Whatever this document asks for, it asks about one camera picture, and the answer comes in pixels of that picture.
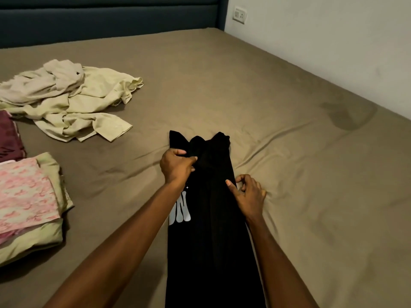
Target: beige bed sheet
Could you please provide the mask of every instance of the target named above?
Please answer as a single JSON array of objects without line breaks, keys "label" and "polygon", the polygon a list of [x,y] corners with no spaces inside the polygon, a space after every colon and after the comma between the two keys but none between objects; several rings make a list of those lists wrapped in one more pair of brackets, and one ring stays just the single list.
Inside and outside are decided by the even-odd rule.
[{"label": "beige bed sheet", "polygon": [[[411,121],[216,29],[0,50],[0,80],[51,59],[143,76],[109,112],[113,143],[63,143],[18,122],[29,156],[50,152],[75,208],[65,246],[0,269],[0,307],[41,307],[163,183],[168,131],[231,138],[235,174],[269,191],[264,217],[320,307],[411,306]],[[116,307],[164,306],[167,224]]]}]

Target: person's left hand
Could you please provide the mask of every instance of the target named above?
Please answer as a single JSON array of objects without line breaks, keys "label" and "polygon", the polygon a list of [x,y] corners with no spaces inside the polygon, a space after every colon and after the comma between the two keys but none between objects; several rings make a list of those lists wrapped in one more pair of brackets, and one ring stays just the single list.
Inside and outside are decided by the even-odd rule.
[{"label": "person's left hand", "polygon": [[176,184],[178,188],[183,189],[188,176],[194,171],[193,164],[197,157],[180,157],[178,154],[186,154],[181,149],[168,149],[164,152],[160,161],[161,171],[166,179],[166,184]]}]

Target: wall socket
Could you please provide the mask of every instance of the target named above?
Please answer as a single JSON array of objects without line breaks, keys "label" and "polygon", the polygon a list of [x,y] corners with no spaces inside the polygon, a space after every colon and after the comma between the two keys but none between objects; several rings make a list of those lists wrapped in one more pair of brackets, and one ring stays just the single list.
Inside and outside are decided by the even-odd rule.
[{"label": "wall socket", "polygon": [[245,19],[247,18],[247,10],[240,8],[239,6],[234,7],[233,19],[245,24]]}]

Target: pink floral fabric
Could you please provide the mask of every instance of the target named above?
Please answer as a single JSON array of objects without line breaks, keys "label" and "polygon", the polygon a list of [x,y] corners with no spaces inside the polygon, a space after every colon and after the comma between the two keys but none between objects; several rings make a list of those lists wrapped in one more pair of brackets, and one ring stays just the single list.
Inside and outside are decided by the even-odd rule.
[{"label": "pink floral fabric", "polygon": [[0,242],[59,217],[54,189],[35,158],[0,166]]}]

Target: white wall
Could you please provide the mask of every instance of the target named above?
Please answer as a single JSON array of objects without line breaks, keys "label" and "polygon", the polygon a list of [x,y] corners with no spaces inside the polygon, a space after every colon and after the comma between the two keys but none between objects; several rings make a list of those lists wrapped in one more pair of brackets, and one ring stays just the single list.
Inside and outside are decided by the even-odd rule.
[{"label": "white wall", "polygon": [[411,118],[411,0],[230,0],[225,31]]}]

